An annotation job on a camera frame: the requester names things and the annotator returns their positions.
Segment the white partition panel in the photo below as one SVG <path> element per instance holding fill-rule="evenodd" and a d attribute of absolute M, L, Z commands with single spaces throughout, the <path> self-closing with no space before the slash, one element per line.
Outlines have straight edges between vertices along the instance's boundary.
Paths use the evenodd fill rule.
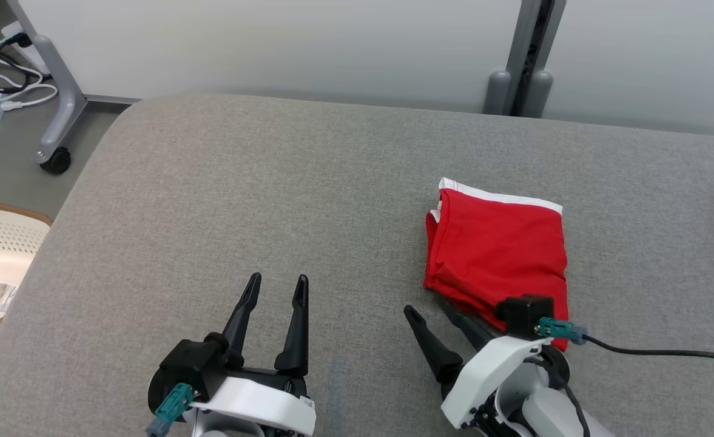
<path fill-rule="evenodd" d="M 714 0 L 567 0 L 543 118 L 714 134 Z"/>
<path fill-rule="evenodd" d="M 520 0 L 19 0 L 85 94 L 175 92 L 480 112 Z"/>

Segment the floor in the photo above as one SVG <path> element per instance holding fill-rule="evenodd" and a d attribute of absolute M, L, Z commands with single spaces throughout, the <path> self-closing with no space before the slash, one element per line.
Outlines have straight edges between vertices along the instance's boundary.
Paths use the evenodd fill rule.
<path fill-rule="evenodd" d="M 0 0 L 0 29 L 13 21 L 15 16 L 9 6 Z M 88 103 L 62 144 L 72 153 L 73 164 L 65 174 L 53 176 L 32 163 L 30 157 L 57 107 L 58 100 L 54 99 L 4 114 L 0 122 L 0 203 L 55 218 L 95 146 L 126 108 Z"/>

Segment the gray table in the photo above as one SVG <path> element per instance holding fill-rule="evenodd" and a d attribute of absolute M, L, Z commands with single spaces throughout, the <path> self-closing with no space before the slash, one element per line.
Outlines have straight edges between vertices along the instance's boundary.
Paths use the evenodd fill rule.
<path fill-rule="evenodd" d="M 473 354 L 421 287 L 446 176 L 565 207 L 572 319 L 603 340 L 714 350 L 714 137 L 201 95 L 147 100 L 99 144 L 0 329 L 0 435 L 142 435 L 180 338 L 263 273 L 244 348 L 271 368 L 311 280 L 316 435 L 461 435 L 402 315 Z M 617 435 L 714 435 L 714 361 L 572 347 Z M 184 426 L 173 435 L 186 434 Z"/>

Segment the teal connector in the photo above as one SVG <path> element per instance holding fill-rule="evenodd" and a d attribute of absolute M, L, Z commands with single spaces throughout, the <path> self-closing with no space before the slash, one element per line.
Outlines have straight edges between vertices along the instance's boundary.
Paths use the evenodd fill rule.
<path fill-rule="evenodd" d="M 556 320 L 550 317 L 541 317 L 540 325 L 535 328 L 538 335 L 543 337 L 567 338 L 576 345 L 586 343 L 584 335 L 589 331 L 584 327 L 577 327 L 566 320 Z"/>
<path fill-rule="evenodd" d="M 184 384 L 184 382 L 179 382 L 168 393 L 165 401 L 157 407 L 155 419 L 146 427 L 146 437 L 165 437 L 168 435 L 170 426 L 184 413 L 184 410 L 187 410 L 187 407 L 192 404 L 194 399 L 192 387 Z"/>

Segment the red fabric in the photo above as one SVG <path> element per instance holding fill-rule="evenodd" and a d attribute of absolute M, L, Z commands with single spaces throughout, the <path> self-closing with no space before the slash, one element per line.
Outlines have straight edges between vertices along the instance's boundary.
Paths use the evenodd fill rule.
<path fill-rule="evenodd" d="M 424 287 L 479 313 L 498 329 L 494 308 L 524 293 L 551 296 L 554 318 L 568 320 L 562 216 L 534 205 L 492 202 L 440 190 L 440 222 L 426 217 Z M 555 339 L 564 351 L 567 340 Z"/>

